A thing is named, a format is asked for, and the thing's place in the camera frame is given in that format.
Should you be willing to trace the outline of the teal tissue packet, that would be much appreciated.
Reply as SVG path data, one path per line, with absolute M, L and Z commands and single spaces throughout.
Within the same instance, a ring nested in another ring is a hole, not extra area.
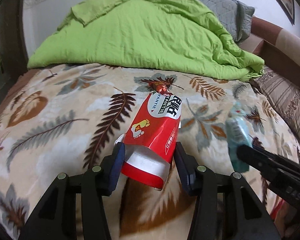
M 249 138 L 249 129 L 245 123 L 246 112 L 242 104 L 236 101 L 225 121 L 225 129 L 228 143 L 229 157 L 235 172 L 244 173 L 249 171 L 249 165 L 239 160 L 237 150 L 241 145 L 252 146 Z

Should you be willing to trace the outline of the red foot patch box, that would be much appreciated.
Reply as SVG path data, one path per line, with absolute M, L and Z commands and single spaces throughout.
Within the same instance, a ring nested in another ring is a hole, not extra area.
M 162 190 L 173 158 L 182 100 L 176 95 L 148 94 L 125 133 L 122 174 Z

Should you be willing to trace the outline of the red plastic basket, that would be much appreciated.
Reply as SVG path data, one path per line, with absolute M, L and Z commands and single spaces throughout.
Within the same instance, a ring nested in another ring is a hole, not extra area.
M 290 205 L 285 200 L 280 200 L 277 206 L 275 206 L 270 213 L 274 224 L 277 228 L 285 227 L 285 217 L 289 211 Z

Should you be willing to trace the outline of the striped brown pillow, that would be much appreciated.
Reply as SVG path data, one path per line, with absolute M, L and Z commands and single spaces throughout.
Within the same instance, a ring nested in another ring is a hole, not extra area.
M 300 142 L 300 88 L 267 66 L 264 74 L 250 83 L 267 97 Z

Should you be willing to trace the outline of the red candy wrapper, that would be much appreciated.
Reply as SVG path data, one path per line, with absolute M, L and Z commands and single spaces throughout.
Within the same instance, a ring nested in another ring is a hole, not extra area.
M 147 83 L 150 89 L 156 91 L 161 95 L 165 95 L 165 96 L 172 95 L 172 93 L 169 91 L 164 81 L 150 80 Z

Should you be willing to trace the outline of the brown padded headboard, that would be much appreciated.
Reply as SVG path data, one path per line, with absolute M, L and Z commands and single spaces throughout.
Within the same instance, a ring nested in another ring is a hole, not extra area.
M 267 67 L 300 87 L 299 37 L 254 16 L 250 36 L 239 47 L 261 57 Z

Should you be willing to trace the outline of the grey quilted pillow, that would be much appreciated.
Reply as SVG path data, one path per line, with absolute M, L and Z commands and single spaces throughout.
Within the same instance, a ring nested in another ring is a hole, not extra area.
M 250 36 L 255 8 L 238 0 L 199 0 L 206 5 L 240 44 Z

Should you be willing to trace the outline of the wooden glass panel door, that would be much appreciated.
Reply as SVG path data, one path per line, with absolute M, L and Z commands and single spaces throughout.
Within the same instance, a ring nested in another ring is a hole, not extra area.
M 0 0 L 0 59 L 4 72 L 12 80 L 27 72 L 23 1 Z

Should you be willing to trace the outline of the green quilt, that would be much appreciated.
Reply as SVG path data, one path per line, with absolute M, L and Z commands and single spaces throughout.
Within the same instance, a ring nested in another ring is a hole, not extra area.
M 102 63 L 241 81 L 262 76 L 264 67 L 264 60 L 239 48 L 198 0 L 78 3 L 27 66 L 58 63 Z

